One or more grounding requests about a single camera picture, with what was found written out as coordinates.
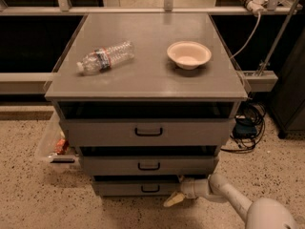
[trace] gray tabletop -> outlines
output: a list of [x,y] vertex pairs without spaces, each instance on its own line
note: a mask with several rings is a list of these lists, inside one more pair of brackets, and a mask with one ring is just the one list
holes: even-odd
[[[125,40],[135,46],[133,60],[93,76],[77,72],[87,53]],[[211,61],[192,71],[177,68],[167,48],[183,40],[207,46]],[[89,14],[46,93],[47,99],[246,97],[209,15],[174,12]]]

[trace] speckled floor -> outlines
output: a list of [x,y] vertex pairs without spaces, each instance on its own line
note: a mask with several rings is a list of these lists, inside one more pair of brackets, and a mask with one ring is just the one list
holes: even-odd
[[[51,106],[0,107],[1,229],[244,228],[228,203],[199,198],[164,208],[164,197],[101,198],[81,172],[55,172],[34,157],[51,113]],[[254,152],[221,152],[216,171],[251,200],[277,199],[304,229],[305,137],[278,139],[268,116],[266,126]]]

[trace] drawer handle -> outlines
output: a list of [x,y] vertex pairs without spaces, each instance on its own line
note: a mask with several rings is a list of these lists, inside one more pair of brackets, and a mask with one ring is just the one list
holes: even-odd
[[160,162],[158,162],[157,167],[152,167],[152,168],[142,168],[142,167],[141,167],[141,163],[137,163],[137,168],[138,168],[140,171],[157,171],[157,170],[160,169]]
[[137,128],[134,128],[134,133],[137,136],[161,136],[163,134],[163,128],[160,127],[160,130],[158,133],[140,133]]
[[148,194],[148,193],[152,194],[152,193],[160,192],[160,185],[158,185],[155,190],[145,190],[144,186],[142,185],[141,186],[141,192],[145,193],[145,194]]

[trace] white bowl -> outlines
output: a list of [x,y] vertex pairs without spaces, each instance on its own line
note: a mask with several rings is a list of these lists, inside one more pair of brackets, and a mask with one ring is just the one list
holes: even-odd
[[168,47],[169,58],[182,69],[193,70],[207,63],[212,56],[211,51],[200,43],[181,41]]

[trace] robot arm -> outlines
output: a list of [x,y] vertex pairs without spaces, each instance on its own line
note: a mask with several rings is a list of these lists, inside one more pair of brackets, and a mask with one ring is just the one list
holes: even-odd
[[212,174],[208,179],[181,178],[180,181],[180,191],[173,193],[164,202],[165,207],[184,198],[203,197],[215,202],[229,201],[245,222],[246,229],[298,228],[293,216],[282,204],[270,198],[251,202],[220,174]]

